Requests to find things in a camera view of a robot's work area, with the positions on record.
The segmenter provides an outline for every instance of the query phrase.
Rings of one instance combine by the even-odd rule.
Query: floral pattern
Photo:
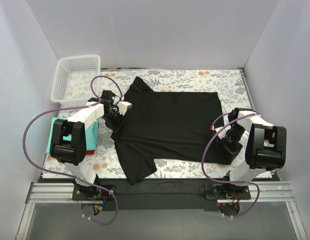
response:
[[[156,92],[218,92],[223,113],[232,109],[249,108],[249,100],[239,70],[121,70],[104,71],[101,74],[112,77],[120,86],[123,94],[128,90],[135,77],[142,78]],[[107,79],[101,79],[102,89],[113,91],[119,95],[116,86]],[[59,113],[67,118],[77,110],[66,110]],[[110,138],[112,131],[106,128],[104,120],[100,120],[97,149],[94,155],[87,155],[89,163],[99,178],[126,178],[116,154],[114,141]],[[229,170],[236,168],[244,161],[245,146],[248,134],[241,139],[244,149],[231,165],[205,163],[206,172],[213,178],[223,177]],[[176,159],[155,159],[157,172],[148,178],[204,178],[199,162]],[[45,168],[62,173],[69,170],[47,155]],[[43,172],[44,178],[66,178]],[[270,178],[269,172],[261,174],[261,178]]]

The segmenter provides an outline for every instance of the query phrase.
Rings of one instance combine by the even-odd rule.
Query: gray wall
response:
[[[0,240],[15,239],[31,181],[40,171],[22,151],[28,122],[55,107],[57,57],[25,0],[0,0]],[[42,165],[51,115],[30,129],[29,154]]]
[[[310,0],[279,1],[244,70],[256,109],[287,128],[279,173],[310,239]]]
[[[278,0],[27,0],[58,58],[103,68],[243,67]]]

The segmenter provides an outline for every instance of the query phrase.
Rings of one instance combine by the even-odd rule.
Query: gray floor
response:
[[[244,210],[251,203],[241,203]],[[80,204],[36,204],[27,240],[294,240],[284,202],[258,202],[231,221],[201,210],[121,210],[110,226],[81,217]],[[97,218],[107,221],[113,212]]]

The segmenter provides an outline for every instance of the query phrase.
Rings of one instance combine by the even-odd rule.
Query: laundry basket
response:
[[[58,61],[50,99],[63,106],[85,105],[93,97],[90,83],[100,74],[98,55],[65,57]],[[99,80],[93,84],[96,93],[100,91]]]

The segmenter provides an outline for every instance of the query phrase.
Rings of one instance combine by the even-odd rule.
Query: red object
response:
[[[86,155],[92,155],[92,154],[95,154],[95,150],[86,151]]]

